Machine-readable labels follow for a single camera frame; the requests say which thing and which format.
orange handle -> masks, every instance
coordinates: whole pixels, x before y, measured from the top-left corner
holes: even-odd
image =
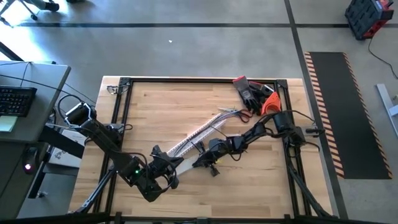
[[[262,106],[261,115],[268,111],[280,112],[280,98],[276,92],[273,92]]]

keyboard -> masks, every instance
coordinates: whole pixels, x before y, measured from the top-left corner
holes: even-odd
[[[26,117],[37,89],[19,86],[0,86],[0,116]]]

orange and black striped tape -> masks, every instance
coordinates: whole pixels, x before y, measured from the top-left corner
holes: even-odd
[[[335,166],[336,174],[338,177],[344,178],[343,164],[341,163],[340,156],[338,154],[337,145],[335,141],[335,137],[333,135],[333,129],[329,121],[328,112],[326,110],[325,102],[322,97],[322,92],[319,87],[319,82],[317,78],[317,71],[313,66],[312,58],[309,52],[304,53],[305,63],[307,64],[308,72],[310,74],[312,88],[315,93],[315,98],[317,101],[319,113],[321,115],[321,120],[323,124],[323,128],[325,128],[326,139],[328,141],[329,150],[331,153],[331,158],[333,160],[333,164]]]
[[[369,111],[368,111],[368,109],[366,109],[366,105],[365,105],[365,102],[363,101],[363,97],[362,97],[362,94],[361,94],[361,90],[359,90],[359,86],[358,86],[358,83],[357,83],[357,81],[356,81],[356,77],[355,77],[355,75],[354,75],[353,68],[352,68],[351,65],[349,64],[347,54],[346,54],[346,53],[343,53],[343,55],[344,55],[344,58],[345,58],[345,60],[346,60],[348,70],[349,70],[351,76],[353,77],[354,84],[355,84],[355,89],[356,89],[356,91],[358,92],[358,96],[359,96],[359,99],[361,100],[361,103],[362,103],[362,106],[363,106],[363,110],[365,111],[366,117],[368,118],[369,125],[370,125],[370,127],[371,127],[371,129],[372,129],[374,138],[375,138],[375,140],[376,140],[376,142],[377,142],[377,146],[378,146],[378,148],[379,148],[379,150],[380,150],[380,154],[381,154],[381,156],[382,156],[382,158],[383,158],[384,165],[386,166],[386,169],[388,170],[388,176],[389,176],[390,178],[392,178],[392,172],[391,172],[390,166],[388,165],[386,154],[384,153],[384,150],[383,150],[383,148],[382,148],[382,146],[381,146],[381,142],[380,142],[380,140],[379,140],[379,137],[377,136],[376,129],[375,129],[374,126],[373,126],[373,122],[372,122],[372,119],[371,119],[371,117],[370,117],[370,115],[369,115]]]

black floor line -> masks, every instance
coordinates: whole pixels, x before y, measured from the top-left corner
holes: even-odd
[[[66,27],[66,28],[178,28],[178,27],[235,27],[235,28],[287,28],[286,23],[103,23],[103,22],[22,22],[16,27]],[[294,24],[296,28],[348,28],[348,24]],[[398,24],[386,24],[383,28],[398,28]]]
[[[313,115],[314,115],[314,118],[315,118],[315,121],[317,122],[317,124],[322,125],[320,113],[319,113],[319,111],[316,110],[317,102],[315,101],[315,94],[314,94],[314,91],[312,90],[310,75],[308,74],[307,65],[305,63],[303,49],[302,49],[302,46],[300,43],[299,33],[297,32],[297,26],[294,21],[292,6],[290,5],[289,0],[284,0],[284,1],[285,1],[285,5],[286,5],[287,15],[289,17],[289,22],[292,25],[293,40],[294,40],[294,44],[296,47],[297,56],[298,56],[298,60],[300,62],[301,70],[303,73],[305,86],[307,87],[307,93],[308,93],[308,97],[310,99],[311,108],[313,108]],[[324,134],[320,136],[320,142],[322,145],[322,152],[323,152],[323,156],[325,158],[326,167],[327,167],[327,170],[329,173],[330,183],[331,183],[331,187],[333,189],[333,195],[335,197],[338,214],[339,214],[340,218],[348,219],[348,214],[347,214],[346,206],[344,204],[343,194],[341,193],[340,184],[338,182],[337,175],[336,175],[336,170],[333,165],[331,154],[330,154],[330,151],[328,150],[326,136]]]

wood grain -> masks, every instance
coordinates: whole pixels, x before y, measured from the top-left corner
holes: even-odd
[[[115,99],[106,91],[106,85],[117,85],[118,82],[119,77],[103,78],[96,105],[101,122],[110,122]],[[310,115],[301,79],[288,79],[288,84],[293,110]],[[161,150],[168,151],[219,113],[217,107],[243,108],[232,84],[135,83],[127,118],[127,123],[134,128],[125,133],[123,151],[149,155],[156,144]],[[309,126],[312,123],[299,114],[294,114],[294,117],[297,125]],[[238,118],[231,118],[221,131],[227,135],[241,134],[258,119],[255,116],[249,124],[244,124]],[[272,122],[267,126],[274,128]],[[214,133],[207,140],[211,138],[223,136]],[[192,150],[186,157],[196,153]],[[318,150],[307,145],[303,147],[301,155],[308,188],[323,208],[331,213]],[[94,144],[86,147],[70,210],[77,209],[95,188],[102,160],[103,153],[98,147]],[[168,190],[152,203],[143,199],[135,187],[130,188],[118,177],[112,213],[122,212],[125,216],[140,217],[224,218],[282,218],[284,214],[292,215],[280,139],[260,138],[250,145],[248,153],[243,154],[239,162],[225,156],[216,166],[221,173],[216,177],[212,177],[205,168],[187,171],[180,176],[177,189]]]

